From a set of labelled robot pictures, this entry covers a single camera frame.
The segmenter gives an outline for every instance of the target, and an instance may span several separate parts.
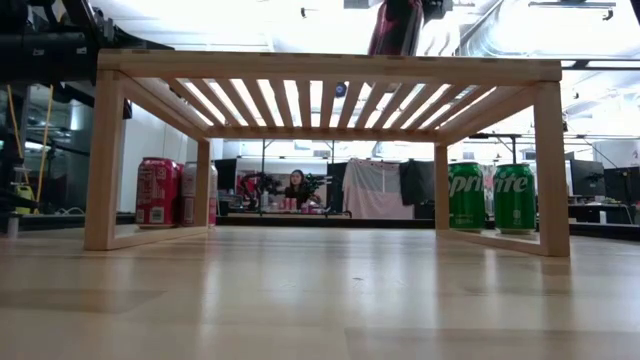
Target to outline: wooden floor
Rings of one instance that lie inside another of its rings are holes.
[[[638,359],[640,245],[571,260],[428,230],[219,227],[85,253],[0,240],[0,359]]]

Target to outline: woman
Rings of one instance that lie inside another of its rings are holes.
[[[289,186],[284,189],[284,196],[289,199],[296,199],[297,208],[300,209],[302,204],[307,200],[313,200],[320,202],[320,197],[316,194],[309,194],[309,190],[306,187],[307,180],[304,178],[302,170],[293,170],[289,176]]]

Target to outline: sprite logo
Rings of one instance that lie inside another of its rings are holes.
[[[459,191],[469,192],[482,190],[481,176],[455,176],[449,185],[449,197],[453,197]]]
[[[498,179],[496,179],[496,192],[502,192],[502,193],[507,193],[507,192],[523,192],[527,189],[527,183],[529,182],[529,179],[527,179],[526,177],[516,177],[515,174],[511,174],[509,175],[509,177],[507,177],[506,173],[502,173],[500,174],[500,177]]]

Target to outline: wooden frame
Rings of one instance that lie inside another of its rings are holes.
[[[565,171],[559,61],[103,50],[98,69],[94,132],[99,136],[94,137],[91,153],[87,249],[113,249],[124,243],[114,235],[120,157],[119,149],[111,144],[120,143],[121,122],[116,120],[122,99],[127,97],[198,141],[199,174],[200,170],[208,174],[208,138],[212,137],[433,142],[436,230],[443,238],[569,256],[566,188],[564,181],[558,180],[564,179]],[[250,99],[242,98],[232,79],[244,83]],[[296,98],[290,98],[285,80],[295,81]],[[212,81],[235,109],[222,102],[222,94],[210,85]],[[323,82],[318,99],[312,97],[312,81]],[[338,82],[349,86],[339,121],[332,124],[333,89]],[[270,86],[271,99],[262,84]],[[355,112],[365,84],[371,91],[364,106]],[[385,104],[381,99],[390,89],[393,94]],[[208,99],[218,111],[212,111],[201,99]],[[315,124],[311,118],[313,100],[321,107],[320,121]],[[262,122],[250,110],[249,101]],[[299,119],[291,111],[292,104],[300,110]],[[544,146],[538,147],[538,240],[516,241],[449,230],[447,146],[529,106],[534,107],[536,143],[544,141]],[[379,117],[371,118],[378,109]],[[208,176],[198,177],[197,189],[196,198],[202,200],[196,204],[196,219],[205,231]],[[153,239],[170,236],[171,231]]]

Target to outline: green soda can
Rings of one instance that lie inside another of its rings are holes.
[[[493,177],[496,229],[527,234],[536,229],[536,189],[529,164],[499,165]]]
[[[485,228],[484,185],[478,163],[449,165],[449,226],[480,231]]]

